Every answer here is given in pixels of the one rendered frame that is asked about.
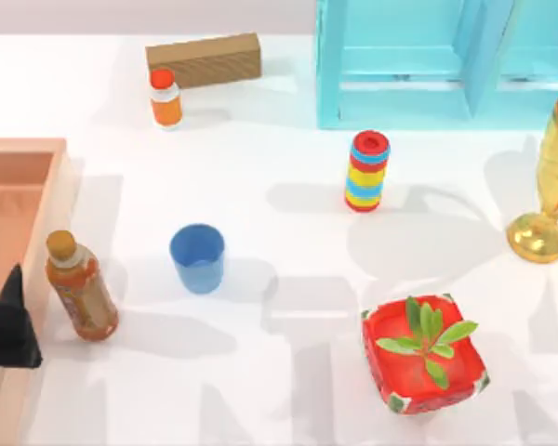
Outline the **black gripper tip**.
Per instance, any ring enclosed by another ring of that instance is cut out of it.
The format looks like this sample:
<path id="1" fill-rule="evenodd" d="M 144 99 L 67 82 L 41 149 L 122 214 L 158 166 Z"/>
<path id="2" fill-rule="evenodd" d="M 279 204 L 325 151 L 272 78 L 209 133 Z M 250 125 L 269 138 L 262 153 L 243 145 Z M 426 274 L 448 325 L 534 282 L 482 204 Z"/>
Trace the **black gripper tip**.
<path id="1" fill-rule="evenodd" d="M 25 307 L 20 264 L 0 292 L 0 367 L 36 369 L 43 361 L 29 311 Z"/>

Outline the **red plant pot with plant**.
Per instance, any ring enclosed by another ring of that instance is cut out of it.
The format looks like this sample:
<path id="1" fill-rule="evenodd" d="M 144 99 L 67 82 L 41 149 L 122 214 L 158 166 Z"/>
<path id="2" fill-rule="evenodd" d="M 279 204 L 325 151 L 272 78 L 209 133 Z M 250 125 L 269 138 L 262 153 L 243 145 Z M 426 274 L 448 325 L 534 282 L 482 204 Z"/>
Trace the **red plant pot with plant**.
<path id="1" fill-rule="evenodd" d="M 361 313 L 365 355 L 394 413 L 437 411 L 481 393 L 490 377 L 450 294 L 410 296 Z"/>

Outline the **gold trophy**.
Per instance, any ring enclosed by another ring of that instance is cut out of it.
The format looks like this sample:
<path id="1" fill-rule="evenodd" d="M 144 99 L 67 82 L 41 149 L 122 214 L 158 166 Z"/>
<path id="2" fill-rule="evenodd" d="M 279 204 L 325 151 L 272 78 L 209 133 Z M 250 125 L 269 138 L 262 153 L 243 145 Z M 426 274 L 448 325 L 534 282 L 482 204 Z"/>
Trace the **gold trophy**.
<path id="1" fill-rule="evenodd" d="M 540 144 L 537 189 L 540 209 L 515 218 L 506 235 L 515 254 L 546 264 L 558 260 L 558 99 Z"/>

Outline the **blue cup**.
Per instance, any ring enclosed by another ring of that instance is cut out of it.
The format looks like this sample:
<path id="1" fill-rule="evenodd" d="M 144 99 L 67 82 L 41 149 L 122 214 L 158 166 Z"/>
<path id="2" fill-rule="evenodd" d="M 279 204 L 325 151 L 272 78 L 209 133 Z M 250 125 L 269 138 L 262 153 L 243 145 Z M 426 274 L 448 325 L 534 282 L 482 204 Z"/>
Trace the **blue cup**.
<path id="1" fill-rule="evenodd" d="M 225 241 L 214 227 L 196 223 L 171 239 L 169 252 L 185 288 L 193 294 L 215 291 L 223 277 Z"/>

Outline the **brown wooden block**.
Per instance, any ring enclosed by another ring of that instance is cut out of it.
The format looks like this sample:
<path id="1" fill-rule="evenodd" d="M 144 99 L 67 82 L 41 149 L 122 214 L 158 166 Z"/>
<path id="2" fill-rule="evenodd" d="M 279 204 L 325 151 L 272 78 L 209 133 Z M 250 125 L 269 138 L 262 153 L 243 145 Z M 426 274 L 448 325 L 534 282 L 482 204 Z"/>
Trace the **brown wooden block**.
<path id="1" fill-rule="evenodd" d="M 147 46 L 148 67 L 170 70 L 181 88 L 261 77 L 261 49 L 256 33 Z"/>

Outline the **light blue rack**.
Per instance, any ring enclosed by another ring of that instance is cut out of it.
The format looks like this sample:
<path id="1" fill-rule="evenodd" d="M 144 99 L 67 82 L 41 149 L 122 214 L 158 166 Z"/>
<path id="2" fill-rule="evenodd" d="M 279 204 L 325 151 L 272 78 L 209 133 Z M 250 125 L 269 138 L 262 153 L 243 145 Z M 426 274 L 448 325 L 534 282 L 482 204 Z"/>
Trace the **light blue rack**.
<path id="1" fill-rule="evenodd" d="M 558 98 L 558 0 L 316 0 L 322 128 L 544 126 Z"/>

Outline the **stack of coloured rings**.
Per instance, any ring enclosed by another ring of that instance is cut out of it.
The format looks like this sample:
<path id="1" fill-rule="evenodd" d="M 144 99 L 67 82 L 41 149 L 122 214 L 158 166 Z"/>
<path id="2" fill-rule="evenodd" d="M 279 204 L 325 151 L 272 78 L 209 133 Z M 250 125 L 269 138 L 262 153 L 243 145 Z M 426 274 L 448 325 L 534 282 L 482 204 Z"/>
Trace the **stack of coloured rings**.
<path id="1" fill-rule="evenodd" d="M 365 130 L 352 140 L 345 201 L 355 212 L 371 212 L 381 201 L 390 142 L 380 132 Z"/>

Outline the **small orange bottle red cap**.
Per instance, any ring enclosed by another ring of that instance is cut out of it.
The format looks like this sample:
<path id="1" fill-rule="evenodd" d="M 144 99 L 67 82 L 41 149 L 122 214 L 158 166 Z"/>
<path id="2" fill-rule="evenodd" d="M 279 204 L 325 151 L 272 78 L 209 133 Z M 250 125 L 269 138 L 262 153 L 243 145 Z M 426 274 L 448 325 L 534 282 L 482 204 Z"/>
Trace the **small orange bottle red cap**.
<path id="1" fill-rule="evenodd" d="M 150 86 L 154 120 L 164 128 L 175 127 L 182 119 L 180 90 L 175 73 L 169 69 L 152 70 Z"/>

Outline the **shallow salmon-coloured box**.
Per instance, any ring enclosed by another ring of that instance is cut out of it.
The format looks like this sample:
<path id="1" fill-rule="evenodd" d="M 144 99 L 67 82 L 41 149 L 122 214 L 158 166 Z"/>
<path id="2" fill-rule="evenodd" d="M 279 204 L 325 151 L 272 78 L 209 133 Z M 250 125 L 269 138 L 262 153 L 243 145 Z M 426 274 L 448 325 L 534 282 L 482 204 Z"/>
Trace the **shallow salmon-coloured box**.
<path id="1" fill-rule="evenodd" d="M 66 225 L 75 195 L 63 138 L 0 138 L 0 291 L 20 265 L 35 331 L 43 328 L 50 287 L 45 274 L 49 232 Z M 0 368 L 0 446 L 20 446 L 29 369 Z"/>

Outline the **orange tea bottle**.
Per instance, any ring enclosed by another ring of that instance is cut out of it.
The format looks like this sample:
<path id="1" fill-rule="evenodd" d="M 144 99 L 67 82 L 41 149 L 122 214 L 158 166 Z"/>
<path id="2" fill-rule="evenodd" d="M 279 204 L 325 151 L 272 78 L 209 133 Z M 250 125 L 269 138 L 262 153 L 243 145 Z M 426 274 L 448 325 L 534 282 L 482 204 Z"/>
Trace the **orange tea bottle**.
<path id="1" fill-rule="evenodd" d="M 86 341 L 99 342 L 118 326 L 118 310 L 93 252 L 68 230 L 55 230 L 46 239 L 46 276 L 65 307 L 73 328 Z"/>

